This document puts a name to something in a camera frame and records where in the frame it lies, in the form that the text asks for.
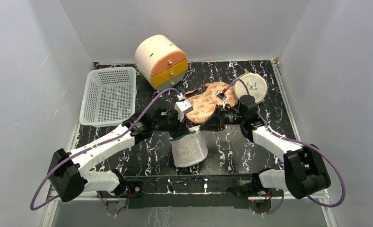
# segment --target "bag strap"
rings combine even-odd
[[[211,84],[211,83],[205,83],[205,84],[203,84],[202,86],[198,87],[197,89],[195,89],[195,90],[193,90],[193,91],[187,91],[187,92],[185,92],[185,94],[183,95],[183,98],[186,99],[186,96],[187,96],[187,95],[192,94],[193,92],[195,92],[195,91],[201,89],[202,87],[208,87],[208,86],[210,86],[210,84]]]

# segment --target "white plastic basket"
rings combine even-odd
[[[79,121],[95,127],[120,125],[135,113],[136,70],[116,67],[87,75]]]

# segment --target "orange patterned bag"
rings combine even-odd
[[[194,91],[201,89],[202,87],[207,87],[206,91],[202,94],[187,98],[192,103],[193,111],[187,113],[186,117],[193,123],[203,124],[207,119],[209,119],[209,117],[213,115],[216,105],[223,104],[223,102],[216,96],[216,92],[219,90],[222,91],[227,86],[227,83],[214,82],[212,84],[204,84],[193,91],[185,92],[186,96],[187,94],[191,94]],[[226,102],[227,104],[229,104],[231,107],[238,104],[238,98],[236,97],[232,87],[230,87],[225,94],[228,96]]]

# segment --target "black marble tabletop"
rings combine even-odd
[[[95,69],[135,65],[97,65]],[[263,76],[268,84],[268,94],[259,104],[261,115],[270,126],[289,138],[295,138],[281,92],[270,61],[208,61],[190,62],[182,82],[174,88],[186,92],[204,83],[222,81],[230,83],[245,71]],[[136,111],[142,111],[157,94],[137,70]],[[174,104],[174,93],[166,93],[164,99]],[[76,147],[84,146],[115,129],[80,126]],[[168,133],[155,132],[153,137],[132,148],[119,151],[95,167],[96,171],[118,169],[125,176],[157,175],[226,175],[248,174],[264,168],[276,168],[275,157],[266,149],[255,146],[240,132],[239,126],[227,126],[221,132],[204,132],[208,156],[199,164],[188,168],[176,168],[171,154]]]

